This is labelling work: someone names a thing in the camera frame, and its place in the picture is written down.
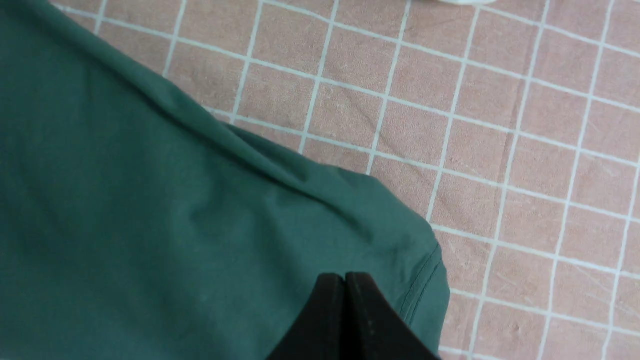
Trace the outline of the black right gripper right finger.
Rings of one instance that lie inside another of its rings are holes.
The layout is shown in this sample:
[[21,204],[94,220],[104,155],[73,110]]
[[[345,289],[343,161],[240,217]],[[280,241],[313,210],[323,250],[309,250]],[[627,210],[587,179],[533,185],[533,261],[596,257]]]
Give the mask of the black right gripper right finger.
[[436,360],[383,296],[372,276],[345,276],[346,360]]

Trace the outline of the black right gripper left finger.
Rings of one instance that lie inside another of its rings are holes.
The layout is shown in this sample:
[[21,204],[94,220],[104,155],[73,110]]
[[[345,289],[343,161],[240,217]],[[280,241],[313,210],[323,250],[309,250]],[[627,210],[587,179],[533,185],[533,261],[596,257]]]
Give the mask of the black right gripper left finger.
[[304,307],[268,360],[338,360],[345,281],[322,273]]

